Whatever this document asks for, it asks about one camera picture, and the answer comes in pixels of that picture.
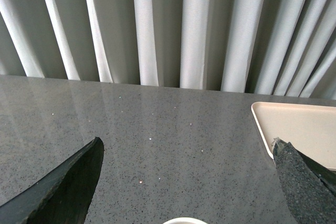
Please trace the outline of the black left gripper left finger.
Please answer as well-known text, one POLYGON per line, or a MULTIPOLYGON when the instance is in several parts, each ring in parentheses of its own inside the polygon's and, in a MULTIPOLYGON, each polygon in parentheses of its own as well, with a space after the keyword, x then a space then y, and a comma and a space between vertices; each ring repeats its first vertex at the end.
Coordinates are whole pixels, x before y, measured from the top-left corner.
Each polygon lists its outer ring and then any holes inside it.
POLYGON ((1 223, 84 223, 100 177, 104 145, 95 137, 1 206, 1 223))

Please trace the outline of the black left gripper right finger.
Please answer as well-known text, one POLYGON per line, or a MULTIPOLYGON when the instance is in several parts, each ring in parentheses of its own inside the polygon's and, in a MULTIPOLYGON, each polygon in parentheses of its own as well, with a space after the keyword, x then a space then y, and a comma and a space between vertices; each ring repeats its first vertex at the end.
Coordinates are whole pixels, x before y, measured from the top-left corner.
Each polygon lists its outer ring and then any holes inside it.
POLYGON ((272 154, 288 209, 297 223, 335 223, 335 172, 274 138, 272 154))

